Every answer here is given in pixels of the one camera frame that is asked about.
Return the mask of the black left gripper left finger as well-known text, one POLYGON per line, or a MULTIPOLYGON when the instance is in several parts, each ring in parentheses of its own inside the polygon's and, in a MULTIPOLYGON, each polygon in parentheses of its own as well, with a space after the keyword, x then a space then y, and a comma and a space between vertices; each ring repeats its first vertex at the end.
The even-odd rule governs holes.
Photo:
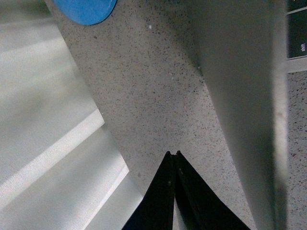
POLYGON ((176 170, 173 155, 166 152, 144 198, 124 225, 124 230, 173 228, 176 170))

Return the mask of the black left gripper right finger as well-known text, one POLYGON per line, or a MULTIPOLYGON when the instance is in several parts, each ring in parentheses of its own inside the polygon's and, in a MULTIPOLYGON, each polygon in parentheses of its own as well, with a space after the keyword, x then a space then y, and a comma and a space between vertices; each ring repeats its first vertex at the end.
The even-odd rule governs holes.
POLYGON ((206 184, 183 154, 175 155, 175 199, 189 230, 248 230, 206 184))

